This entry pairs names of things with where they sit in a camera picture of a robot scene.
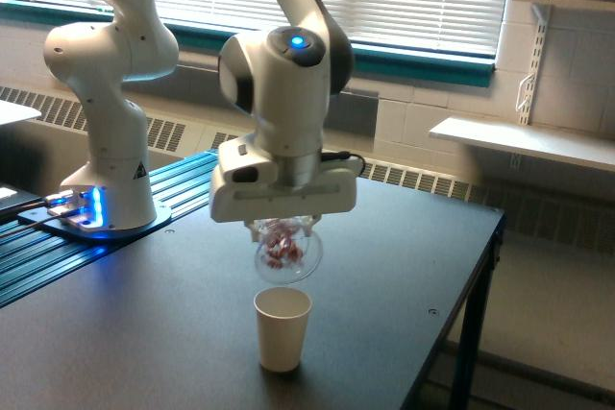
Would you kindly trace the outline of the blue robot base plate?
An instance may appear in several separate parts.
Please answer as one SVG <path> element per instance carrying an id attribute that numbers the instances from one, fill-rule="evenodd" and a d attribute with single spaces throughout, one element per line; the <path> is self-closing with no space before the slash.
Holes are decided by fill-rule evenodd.
<path id="1" fill-rule="evenodd" d="M 155 202 L 155 206 L 157 212 L 156 219 L 148 225 L 134 229 L 82 230 L 66 224 L 64 220 L 58 220 L 57 218 L 42 224 L 40 228 L 54 235 L 86 242 L 135 240 L 143 235 L 163 228 L 171 221 L 172 210 L 169 206 L 163 205 L 161 202 Z"/>

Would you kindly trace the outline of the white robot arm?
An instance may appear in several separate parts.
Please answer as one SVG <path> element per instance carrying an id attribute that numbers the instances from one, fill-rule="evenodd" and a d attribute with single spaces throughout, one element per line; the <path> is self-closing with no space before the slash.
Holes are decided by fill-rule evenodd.
<path id="1" fill-rule="evenodd" d="M 151 81 L 176 67 L 179 46 L 155 0 L 104 0 L 109 23 L 52 30 L 44 60 L 72 89 L 86 116 L 88 159 L 49 212 L 89 239 L 119 239 L 168 220 L 154 199 L 144 111 L 126 82 Z M 311 231 L 325 214 L 351 210 L 358 164 L 323 152 L 329 102 L 349 81 L 351 43 L 322 0 L 277 0 L 287 25 L 229 38 L 217 63 L 224 97 L 255 121 L 251 133 L 220 145 L 210 187 L 219 223 L 296 218 Z"/>

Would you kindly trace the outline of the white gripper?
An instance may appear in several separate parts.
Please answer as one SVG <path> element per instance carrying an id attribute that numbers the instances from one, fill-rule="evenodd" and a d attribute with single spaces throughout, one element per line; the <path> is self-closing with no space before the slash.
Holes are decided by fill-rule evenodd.
<path id="1" fill-rule="evenodd" d="M 347 212 L 357 202 L 358 156 L 317 153 L 289 162 L 256 147 L 251 134 L 222 143 L 209 193 L 211 218 L 244 222 L 259 241 L 257 220 L 302 217 L 304 236 L 323 214 Z"/>

